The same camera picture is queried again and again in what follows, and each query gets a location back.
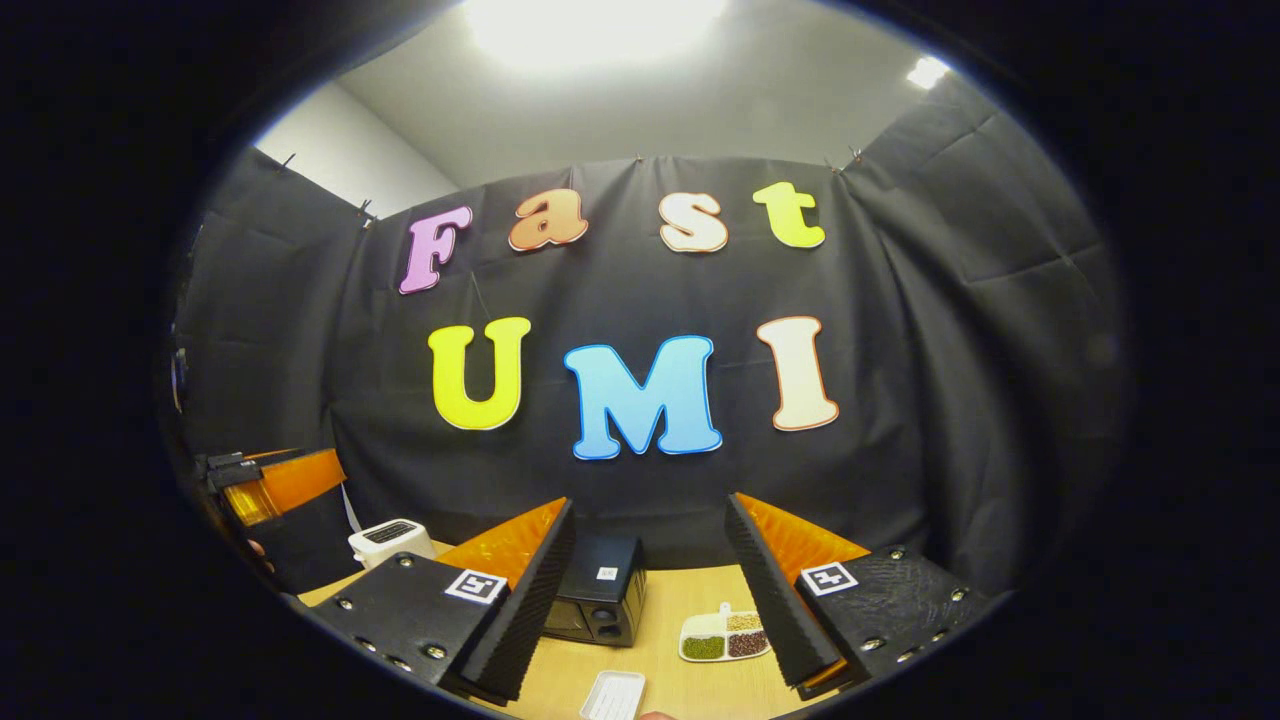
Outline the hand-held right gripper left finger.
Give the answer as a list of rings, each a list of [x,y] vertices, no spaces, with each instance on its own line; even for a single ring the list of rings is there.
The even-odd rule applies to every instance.
[[[520,697],[575,541],[573,505],[561,497],[435,557],[397,550],[293,606],[416,687],[507,705]]]

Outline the black backdrop cloth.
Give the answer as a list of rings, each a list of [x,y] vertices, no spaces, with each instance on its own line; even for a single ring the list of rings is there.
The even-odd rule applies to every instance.
[[[1124,331],[1078,192],[952,77],[844,170],[589,163],[370,225],[252,151],[173,334],[192,452],[334,448],[366,525],[460,543],[564,496],[699,568],[741,492],[997,594],[1105,483]]]

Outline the black electric oven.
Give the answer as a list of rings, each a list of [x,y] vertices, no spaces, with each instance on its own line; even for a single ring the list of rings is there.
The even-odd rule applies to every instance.
[[[645,598],[646,569],[639,537],[580,536],[543,634],[588,644],[632,647]]]

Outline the white toaster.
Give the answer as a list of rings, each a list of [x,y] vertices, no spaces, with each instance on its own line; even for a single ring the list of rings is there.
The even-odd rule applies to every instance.
[[[348,536],[347,542],[353,560],[364,570],[372,570],[403,552],[424,559],[438,556],[436,546],[426,527],[408,519],[392,519],[358,530]]]

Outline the white divided dish of beans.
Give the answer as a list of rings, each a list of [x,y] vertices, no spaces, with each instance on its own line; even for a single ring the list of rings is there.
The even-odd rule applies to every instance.
[[[772,643],[756,610],[735,610],[723,602],[714,612],[684,620],[676,651],[686,662],[717,664],[764,656]]]

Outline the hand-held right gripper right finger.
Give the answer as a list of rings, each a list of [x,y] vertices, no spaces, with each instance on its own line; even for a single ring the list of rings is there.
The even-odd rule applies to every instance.
[[[724,533],[783,682],[803,700],[920,662],[993,603],[904,544],[869,550],[740,492],[726,500]]]

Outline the white rectangular tray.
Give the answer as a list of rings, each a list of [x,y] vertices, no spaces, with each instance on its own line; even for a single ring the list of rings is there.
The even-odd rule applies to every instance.
[[[580,720],[636,720],[646,687],[641,673],[605,670],[596,674],[579,710]]]

